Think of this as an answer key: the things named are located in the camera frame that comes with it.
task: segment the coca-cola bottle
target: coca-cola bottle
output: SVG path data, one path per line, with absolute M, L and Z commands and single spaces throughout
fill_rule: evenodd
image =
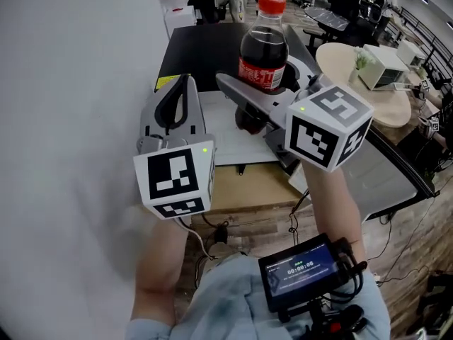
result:
M 241 43 L 239 77 L 263 91 L 278 89 L 282 81 L 288 44 L 282 27 L 286 0 L 258 0 L 258 17 Z M 252 134 L 265 123 L 252 112 L 236 111 L 236 124 Z

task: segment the red label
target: red label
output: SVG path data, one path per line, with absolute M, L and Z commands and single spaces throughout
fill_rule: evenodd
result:
M 255 67 L 244 62 L 242 57 L 239 58 L 239 77 L 268 91 L 274 91 L 278 88 L 284 70 L 285 66 L 277 69 Z

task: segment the yellow sticker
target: yellow sticker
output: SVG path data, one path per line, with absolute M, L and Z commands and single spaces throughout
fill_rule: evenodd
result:
M 177 74 L 175 76 L 162 76 L 159 79 L 157 79 L 156 83 L 156 90 L 161 89 L 163 86 L 165 86 L 169 81 L 171 81 L 173 78 L 178 78 L 180 74 Z

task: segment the light blue shirt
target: light blue shirt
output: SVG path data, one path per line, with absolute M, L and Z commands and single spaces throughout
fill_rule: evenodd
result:
M 347 305 L 359 305 L 368 325 L 356 339 L 390 339 L 390 319 L 381 292 L 369 271 L 364 272 L 360 293 Z M 349 282 L 338 292 L 351 293 Z M 192 303 L 174 327 L 150 319 L 132 320 L 126 340 L 292 340 L 311 327 L 308 313 L 282 324 L 277 314 L 268 310 L 258 260 L 240 254 L 231 256 L 207 272 Z

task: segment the display screen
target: display screen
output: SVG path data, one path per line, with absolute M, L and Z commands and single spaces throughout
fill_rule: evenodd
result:
M 298 290 L 338 271 L 328 247 L 316 246 L 265 267 L 273 297 Z

